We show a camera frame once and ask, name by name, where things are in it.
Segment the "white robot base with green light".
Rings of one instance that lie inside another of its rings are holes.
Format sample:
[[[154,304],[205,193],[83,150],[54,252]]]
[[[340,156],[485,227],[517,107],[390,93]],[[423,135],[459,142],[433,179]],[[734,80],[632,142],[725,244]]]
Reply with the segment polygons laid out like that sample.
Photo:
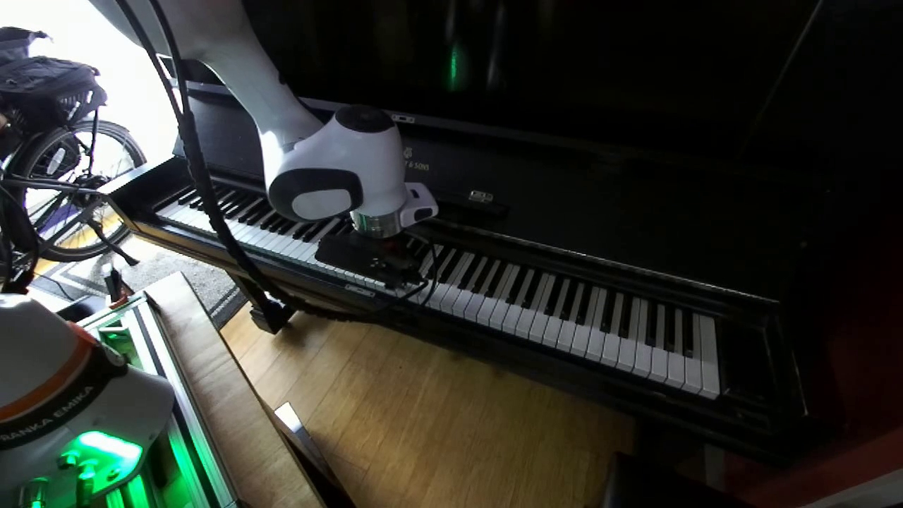
[[[172,388],[31,297],[0,299],[0,508],[92,508],[165,433]]]

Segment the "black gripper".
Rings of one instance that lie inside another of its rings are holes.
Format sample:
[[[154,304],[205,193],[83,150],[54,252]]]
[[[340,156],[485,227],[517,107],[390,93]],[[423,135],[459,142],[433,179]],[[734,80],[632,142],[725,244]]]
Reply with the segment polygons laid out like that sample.
[[[402,237],[375,239],[340,227],[318,239],[316,261],[385,289],[419,282],[419,261]]]

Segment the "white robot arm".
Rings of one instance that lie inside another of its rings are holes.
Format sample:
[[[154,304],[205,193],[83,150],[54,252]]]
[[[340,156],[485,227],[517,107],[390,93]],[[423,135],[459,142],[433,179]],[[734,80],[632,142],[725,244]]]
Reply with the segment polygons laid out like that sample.
[[[313,256],[368,286],[414,286],[419,262],[391,244],[432,220],[423,184],[402,181],[398,125],[373,107],[340,107],[318,122],[278,80],[239,0],[90,0],[151,56],[199,63],[250,117],[263,150],[265,197],[299,222],[347,217]]]

